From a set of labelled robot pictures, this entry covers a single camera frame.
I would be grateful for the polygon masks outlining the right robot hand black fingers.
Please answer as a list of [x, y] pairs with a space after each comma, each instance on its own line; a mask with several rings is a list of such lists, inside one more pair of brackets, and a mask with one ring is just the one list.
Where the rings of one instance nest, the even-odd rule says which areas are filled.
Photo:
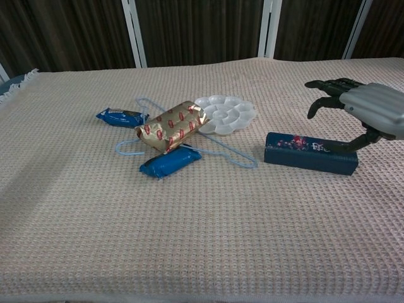
[[310, 106], [307, 118], [312, 119], [322, 108], [343, 109], [361, 121], [366, 132], [350, 142], [324, 143], [334, 153], [352, 153], [381, 138], [403, 139], [403, 92], [379, 83], [364, 84], [348, 78], [313, 80], [305, 83], [328, 96], [317, 99]]

